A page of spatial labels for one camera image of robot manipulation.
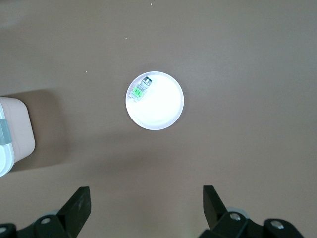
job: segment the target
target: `white circular object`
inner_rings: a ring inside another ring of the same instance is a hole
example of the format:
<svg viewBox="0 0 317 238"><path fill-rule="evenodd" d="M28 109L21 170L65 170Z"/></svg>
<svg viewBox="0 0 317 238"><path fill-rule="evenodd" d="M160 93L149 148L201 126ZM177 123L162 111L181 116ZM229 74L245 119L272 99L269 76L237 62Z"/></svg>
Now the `white circular object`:
<svg viewBox="0 0 317 238"><path fill-rule="evenodd" d="M129 97L132 89L145 78L152 80L140 101ZM163 72L141 74L130 84L125 105L132 120L148 130L162 130L173 125L184 108L184 94L177 81Z"/></svg>

